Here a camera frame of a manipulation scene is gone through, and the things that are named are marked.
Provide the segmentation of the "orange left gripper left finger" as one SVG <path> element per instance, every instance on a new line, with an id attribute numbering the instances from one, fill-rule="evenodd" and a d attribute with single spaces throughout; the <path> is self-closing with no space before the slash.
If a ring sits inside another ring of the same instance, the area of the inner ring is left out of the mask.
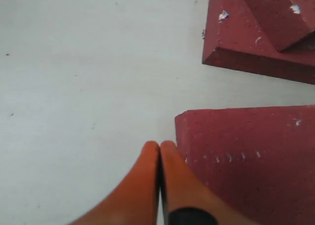
<path id="1" fill-rule="evenodd" d="M 144 144 L 125 178 L 97 206 L 72 225 L 155 225 L 159 196 L 159 145 Z"/>

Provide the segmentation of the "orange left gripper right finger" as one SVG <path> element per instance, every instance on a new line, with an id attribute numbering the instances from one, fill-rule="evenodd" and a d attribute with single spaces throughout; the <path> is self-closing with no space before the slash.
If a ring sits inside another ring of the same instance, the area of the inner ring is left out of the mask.
<path id="1" fill-rule="evenodd" d="M 202 207 L 203 184 L 190 170 L 172 141 L 160 145 L 163 216 L 167 225 L 217 225 Z"/>

